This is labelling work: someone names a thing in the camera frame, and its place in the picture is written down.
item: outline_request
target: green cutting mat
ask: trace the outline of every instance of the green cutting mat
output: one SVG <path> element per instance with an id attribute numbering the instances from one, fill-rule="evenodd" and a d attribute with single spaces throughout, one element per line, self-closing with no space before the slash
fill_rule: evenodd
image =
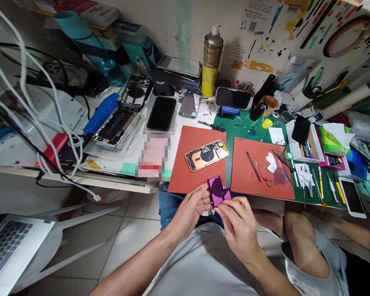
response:
<path id="1" fill-rule="evenodd" d="M 234 142 L 234 137 L 238 138 L 244 138 L 244 139 L 249 139 L 249 140 L 254 140 L 254 141 L 262 141 L 266 143 L 271 143 L 271 138 L 270 138 L 270 133 L 268 129 L 264 129 L 262 127 L 262 121 L 263 117 L 260 117 L 259 120 L 255 123 L 254 121 L 250 120 L 249 118 L 249 111 L 240 111 L 239 117 L 242 119 L 240 120 L 238 117 L 235 119 L 228 119 L 228 118 L 220 118 L 219 116 L 215 117 L 214 124 L 218 126 L 222 126 L 226 129 L 227 131 L 227 136 L 226 136 L 226 146 L 227 149 L 230 152 L 230 155 L 226 157 L 226 186 L 230 187 L 231 184 L 231 170 L 233 166 L 233 142 Z M 285 122 L 283 121 L 282 118 L 274 118 L 273 116 L 266 117 L 270 119 L 274 127 L 281 127 L 285 136 L 285 142 L 288 143 L 287 139 L 287 129 L 285 127 Z M 317 164 L 308 164 L 309 168 L 311 170 L 315 170 L 315 173 L 317 175 L 317 178 L 319 178 L 319 173 L 318 173 L 318 165 Z M 333 182 L 334 188 L 336 190 L 336 196 L 340 200 L 340 196 L 338 194 L 337 187 L 335 185 L 333 173 L 335 173 L 332 170 L 327 170 L 327 169 L 322 169 L 322 182 L 324 186 L 324 202 L 331 207 L 334 208 L 340 208 L 343 209 L 345 208 L 345 205 L 343 203 L 333 203 L 333 194 L 330 190 L 329 183 L 328 183 L 328 176 L 327 174 L 329 173 L 330 178 Z M 303 199 L 303 189 L 300 187 L 296 187 L 296 184 L 294 184 L 295 188 L 295 196 L 296 199 L 295 201 L 298 202 L 304 202 Z M 313 192 L 314 192 L 314 198 L 311 199 L 308 195 L 307 188 L 305 188 L 305 202 L 307 204 L 320 204 L 318 193 L 317 193 L 317 187 L 313 186 Z"/>

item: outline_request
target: hand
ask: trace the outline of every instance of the hand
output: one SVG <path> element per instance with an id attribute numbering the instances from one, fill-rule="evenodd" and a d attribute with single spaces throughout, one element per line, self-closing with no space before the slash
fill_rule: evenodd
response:
<path id="1" fill-rule="evenodd" d="M 229 247 L 245 265 L 253 265 L 261 252 L 256 220 L 246 197 L 224 200 L 215 209 L 225 227 L 225 237 Z"/>
<path id="2" fill-rule="evenodd" d="M 202 184 L 189 192 L 181 202 L 176 214 L 167 226 L 167 231 L 175 236 L 180 243 L 194 230 L 200 215 L 207 210 L 212 210 L 208 185 Z"/>

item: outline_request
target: orange silicone mat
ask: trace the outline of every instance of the orange silicone mat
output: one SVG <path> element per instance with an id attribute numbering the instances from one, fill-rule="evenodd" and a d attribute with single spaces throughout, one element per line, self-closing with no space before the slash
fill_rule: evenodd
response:
<path id="1" fill-rule="evenodd" d="M 233 168 L 231 172 L 231 187 L 230 190 L 239 193 L 261 195 L 266 197 L 275 197 L 279 199 L 294 200 L 295 194 L 290 190 L 288 181 L 282 170 L 285 169 L 289 176 L 289 180 L 292 184 L 292 176 L 289 168 L 280 162 L 278 157 L 271 151 L 273 148 L 277 153 L 282 154 L 285 147 L 279 145 L 273 145 L 269 143 L 252 141 L 242 138 L 234 138 L 233 147 Z M 258 170 L 255 157 L 259 163 L 261 169 L 259 177 L 261 182 L 255 175 L 255 171 L 252 168 L 251 162 L 248 159 L 247 151 Z M 271 152 L 274 155 L 275 162 L 277 163 L 277 169 L 274 173 L 267 170 L 269 162 L 266 160 L 266 156 Z M 272 187 L 268 187 L 266 182 L 263 181 L 261 175 L 273 182 Z"/>
<path id="2" fill-rule="evenodd" d="M 226 158 L 196 172 L 191 172 L 185 159 L 186 153 L 219 139 L 226 145 L 226 133 L 186 125 L 182 127 L 168 192 L 189 193 L 197 186 L 206 183 L 209 178 L 220 176 L 222 181 L 226 179 Z"/>

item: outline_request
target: purple battery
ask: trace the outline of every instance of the purple battery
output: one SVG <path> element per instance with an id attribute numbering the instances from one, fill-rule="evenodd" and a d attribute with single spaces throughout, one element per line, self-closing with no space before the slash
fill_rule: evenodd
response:
<path id="1" fill-rule="evenodd" d="M 213 198 L 214 207 L 219 205 L 225 199 L 231 199 L 230 188 L 223 189 L 221 177 L 216 176 L 208 179 L 208 186 L 210 187 L 211 197 Z"/>

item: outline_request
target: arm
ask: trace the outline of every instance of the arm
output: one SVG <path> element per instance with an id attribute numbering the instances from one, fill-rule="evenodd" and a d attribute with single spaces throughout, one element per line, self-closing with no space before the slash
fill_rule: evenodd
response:
<path id="1" fill-rule="evenodd" d="M 142 295 L 178 244 L 191 234 L 200 215 L 212 209 L 207 187 L 203 184 L 188 193 L 170 224 L 106 277 L 91 295 Z"/>
<path id="2" fill-rule="evenodd" d="M 246 197 L 235 197 L 218 205 L 229 247 L 267 295 L 300 295 L 288 279 L 273 266 L 257 238 L 256 220 Z"/>
<path id="3" fill-rule="evenodd" d="M 327 225 L 341 232 L 351 240 L 370 251 L 370 230 L 329 213 L 321 213 L 315 207 L 308 207 L 307 212 L 324 221 Z"/>

